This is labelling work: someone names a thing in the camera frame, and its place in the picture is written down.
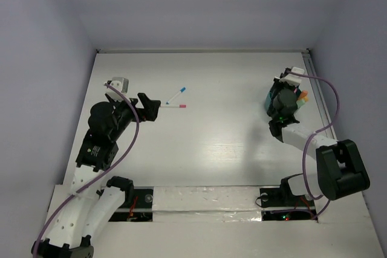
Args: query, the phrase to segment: screw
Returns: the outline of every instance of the screw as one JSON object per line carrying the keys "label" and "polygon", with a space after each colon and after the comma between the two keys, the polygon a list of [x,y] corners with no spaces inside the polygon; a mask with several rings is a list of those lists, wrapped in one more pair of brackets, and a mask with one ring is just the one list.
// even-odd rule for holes
{"label": "screw", "polygon": [[153,201],[153,196],[152,195],[146,195],[145,196],[145,202],[152,202]]}

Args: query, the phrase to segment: blue-capped marker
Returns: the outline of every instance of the blue-capped marker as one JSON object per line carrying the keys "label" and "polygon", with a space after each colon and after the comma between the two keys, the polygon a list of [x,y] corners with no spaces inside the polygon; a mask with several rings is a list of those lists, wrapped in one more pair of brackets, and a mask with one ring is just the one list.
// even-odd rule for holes
{"label": "blue-capped marker", "polygon": [[166,104],[171,104],[182,92],[186,90],[186,87],[182,87],[172,98],[170,98]]}

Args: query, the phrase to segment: robotic arm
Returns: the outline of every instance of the robotic arm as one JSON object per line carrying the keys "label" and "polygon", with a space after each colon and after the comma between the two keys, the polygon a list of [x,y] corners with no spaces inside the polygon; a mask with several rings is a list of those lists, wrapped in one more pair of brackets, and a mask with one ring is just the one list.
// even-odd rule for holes
{"label": "robotic arm", "polygon": [[[269,128],[280,142],[304,150],[305,143],[314,134],[303,127],[294,117],[298,110],[297,90],[301,78],[291,73],[303,74],[304,70],[287,68],[280,78],[274,79],[267,99],[267,115],[272,118]],[[317,180],[320,192],[328,199],[335,200],[369,188],[369,178],[355,142],[337,141],[322,135],[315,135],[310,142],[307,155],[317,162]],[[301,176],[285,178],[292,195],[305,195],[296,184]]]}
{"label": "robotic arm", "polygon": [[[129,81],[113,78],[108,84],[125,95]],[[75,197],[53,221],[45,240],[39,242],[39,257],[92,258],[93,240],[124,202],[132,203],[133,181],[119,176],[113,176],[103,190],[103,179],[100,179],[77,193],[78,189],[109,170],[118,152],[116,141],[130,122],[135,120],[132,109],[117,93],[107,89],[105,96],[108,102],[97,103],[90,110],[89,130],[76,159],[77,166],[69,192],[69,196]],[[143,108],[135,107],[138,103],[136,98],[129,100],[139,121],[155,121],[161,102],[150,100],[144,93],[138,93],[138,98]]]}

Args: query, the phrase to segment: gray wall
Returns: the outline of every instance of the gray wall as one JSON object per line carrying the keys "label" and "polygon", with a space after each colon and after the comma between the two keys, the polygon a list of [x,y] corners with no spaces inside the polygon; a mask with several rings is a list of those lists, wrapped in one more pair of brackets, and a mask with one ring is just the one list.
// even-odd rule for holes
{"label": "gray wall", "polygon": [[0,0],[1,257],[31,257],[94,56],[69,0]]}
{"label": "gray wall", "polygon": [[[312,53],[317,73],[337,86],[342,110],[336,132],[362,153],[371,178],[366,201],[387,253],[386,0],[343,0]],[[328,88],[324,94],[333,113],[334,97]]]}
{"label": "gray wall", "polygon": [[338,0],[72,0],[97,48],[306,48]]}

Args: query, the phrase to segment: white table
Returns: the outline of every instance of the white table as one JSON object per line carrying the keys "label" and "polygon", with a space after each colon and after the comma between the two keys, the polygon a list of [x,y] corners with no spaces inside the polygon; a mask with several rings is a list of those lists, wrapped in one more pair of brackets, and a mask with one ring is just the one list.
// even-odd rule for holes
{"label": "white table", "polygon": [[[263,108],[273,77],[291,66],[305,68],[301,53],[98,54],[65,180],[56,187],[50,211],[66,195],[88,129],[89,110],[103,100],[103,83],[114,76],[129,79],[130,97],[145,92],[164,102],[185,86],[186,92],[176,102],[187,108],[161,108],[155,122],[142,123],[132,152],[112,175],[131,178],[138,187],[163,189],[276,185],[281,178],[301,172],[302,153],[270,135]],[[310,92],[310,101],[296,117],[316,130],[322,127],[324,108],[317,106],[307,79],[301,88]],[[129,125],[119,139],[120,152],[131,141],[134,128]],[[316,171],[313,160],[308,160],[308,171]],[[249,190],[253,198],[255,189]],[[317,202],[317,210],[322,206],[324,201]],[[319,223],[192,222],[181,217],[109,223],[95,248],[96,258],[310,257],[311,253],[314,257],[383,257],[360,193],[332,202]]]}

